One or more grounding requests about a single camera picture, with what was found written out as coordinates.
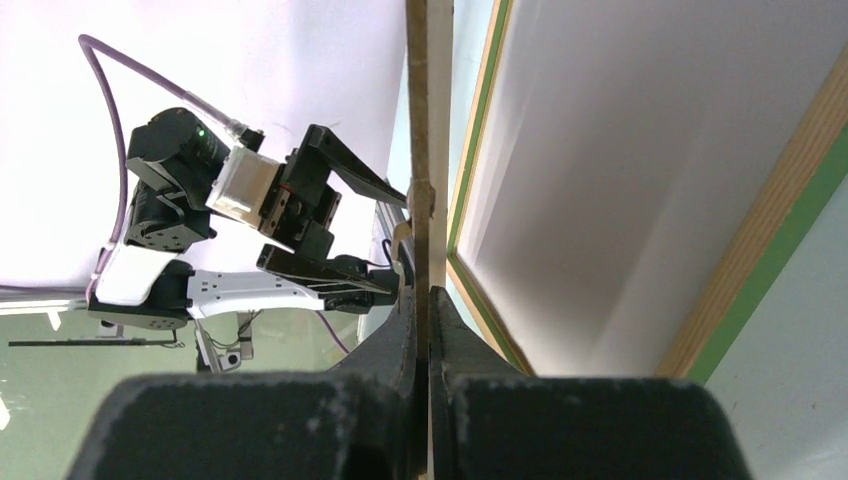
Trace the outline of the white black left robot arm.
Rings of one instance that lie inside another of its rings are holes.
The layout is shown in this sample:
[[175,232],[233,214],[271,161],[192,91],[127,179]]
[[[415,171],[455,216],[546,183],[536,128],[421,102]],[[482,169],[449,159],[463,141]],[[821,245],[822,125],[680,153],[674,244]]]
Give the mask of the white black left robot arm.
[[132,131],[125,165],[138,182],[91,315],[171,330],[230,312],[364,314],[394,302],[394,270],[333,253],[342,195],[330,180],[384,204],[405,196],[325,126],[309,126],[280,161],[260,154],[261,141],[247,131],[228,146],[182,107]]

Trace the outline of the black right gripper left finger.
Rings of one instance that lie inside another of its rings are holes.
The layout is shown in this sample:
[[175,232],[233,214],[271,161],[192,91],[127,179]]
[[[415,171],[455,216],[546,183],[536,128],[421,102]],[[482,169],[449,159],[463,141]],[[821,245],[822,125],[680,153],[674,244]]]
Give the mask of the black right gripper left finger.
[[415,267],[400,297],[326,371],[142,375],[92,419],[71,479],[413,479],[419,473]]

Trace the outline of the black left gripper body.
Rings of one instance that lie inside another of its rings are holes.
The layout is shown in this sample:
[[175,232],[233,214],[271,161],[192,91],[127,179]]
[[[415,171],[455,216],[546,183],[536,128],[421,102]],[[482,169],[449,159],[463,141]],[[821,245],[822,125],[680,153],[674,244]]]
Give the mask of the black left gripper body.
[[342,195],[328,185],[330,168],[320,156],[298,148],[277,169],[260,209],[263,236],[311,259],[328,258],[330,232]]

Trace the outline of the brown cardboard backing board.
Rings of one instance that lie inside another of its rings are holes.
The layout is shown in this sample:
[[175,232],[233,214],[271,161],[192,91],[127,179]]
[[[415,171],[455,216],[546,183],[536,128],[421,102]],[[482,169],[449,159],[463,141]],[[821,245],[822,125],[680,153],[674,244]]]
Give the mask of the brown cardboard backing board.
[[454,3],[406,3],[416,287],[446,278]]

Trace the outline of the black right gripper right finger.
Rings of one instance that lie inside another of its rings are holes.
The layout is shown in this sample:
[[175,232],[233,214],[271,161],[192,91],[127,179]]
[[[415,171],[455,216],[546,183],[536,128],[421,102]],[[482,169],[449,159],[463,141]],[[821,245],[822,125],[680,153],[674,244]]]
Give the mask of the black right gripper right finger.
[[430,292],[438,479],[748,479],[731,424],[674,378],[541,378],[513,367]]

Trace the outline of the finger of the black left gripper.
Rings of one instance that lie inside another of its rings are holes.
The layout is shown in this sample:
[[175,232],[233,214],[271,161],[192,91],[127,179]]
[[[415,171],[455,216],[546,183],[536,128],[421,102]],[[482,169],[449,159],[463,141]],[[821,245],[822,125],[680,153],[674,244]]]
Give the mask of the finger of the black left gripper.
[[401,284],[392,268],[358,257],[311,259],[270,244],[262,248],[256,267],[314,292],[326,310],[350,314],[395,304]]
[[299,149],[339,176],[356,194],[405,208],[407,196],[364,163],[327,126],[310,124]]

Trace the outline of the wooden picture frame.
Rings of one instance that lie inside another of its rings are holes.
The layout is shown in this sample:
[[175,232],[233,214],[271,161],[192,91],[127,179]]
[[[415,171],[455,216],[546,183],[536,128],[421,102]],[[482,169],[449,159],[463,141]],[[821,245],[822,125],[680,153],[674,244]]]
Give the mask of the wooden picture frame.
[[527,373],[705,380],[846,135],[843,1],[497,1],[450,278]]

